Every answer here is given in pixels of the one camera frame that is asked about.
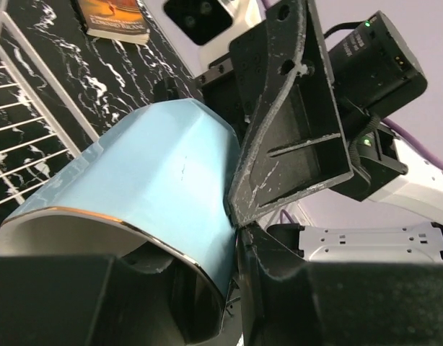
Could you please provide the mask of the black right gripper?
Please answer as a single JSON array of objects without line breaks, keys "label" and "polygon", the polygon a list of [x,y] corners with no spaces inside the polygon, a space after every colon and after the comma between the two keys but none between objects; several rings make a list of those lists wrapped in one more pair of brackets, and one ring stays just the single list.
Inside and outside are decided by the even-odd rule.
[{"label": "black right gripper", "polygon": [[327,49],[315,3],[280,1],[199,77],[242,144],[234,224],[325,189],[363,200],[408,171],[379,126],[426,91],[426,77],[382,12],[346,29]]}]

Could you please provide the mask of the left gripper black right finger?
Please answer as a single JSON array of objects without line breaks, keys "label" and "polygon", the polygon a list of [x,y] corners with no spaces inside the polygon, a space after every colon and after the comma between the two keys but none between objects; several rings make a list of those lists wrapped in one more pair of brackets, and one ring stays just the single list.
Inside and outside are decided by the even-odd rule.
[{"label": "left gripper black right finger", "polygon": [[443,228],[252,224],[237,235],[246,345],[443,345]]}]

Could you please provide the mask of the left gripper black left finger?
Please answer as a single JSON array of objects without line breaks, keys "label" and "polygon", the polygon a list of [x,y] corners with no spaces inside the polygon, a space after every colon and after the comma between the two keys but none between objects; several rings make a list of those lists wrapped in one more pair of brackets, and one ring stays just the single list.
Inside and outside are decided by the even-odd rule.
[{"label": "left gripper black left finger", "polygon": [[0,257],[0,345],[197,345],[221,327],[221,302],[161,252]]}]

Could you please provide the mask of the light blue faceted mug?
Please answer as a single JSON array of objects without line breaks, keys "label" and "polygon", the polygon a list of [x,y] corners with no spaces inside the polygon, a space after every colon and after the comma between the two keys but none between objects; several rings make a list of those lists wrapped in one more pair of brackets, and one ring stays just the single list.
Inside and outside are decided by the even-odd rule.
[{"label": "light blue faceted mug", "polygon": [[0,257],[161,252],[221,302],[235,232],[224,200],[240,147],[233,129],[194,99],[133,111],[51,177],[0,226]]}]

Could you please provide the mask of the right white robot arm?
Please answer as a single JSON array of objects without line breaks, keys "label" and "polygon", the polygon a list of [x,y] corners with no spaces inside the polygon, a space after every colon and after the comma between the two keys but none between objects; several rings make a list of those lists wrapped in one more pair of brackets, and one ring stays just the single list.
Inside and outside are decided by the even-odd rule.
[{"label": "right white robot arm", "polygon": [[226,204],[306,260],[443,264],[443,164],[389,116],[424,73],[382,12],[325,45],[313,1],[280,1],[198,77],[235,131]]}]

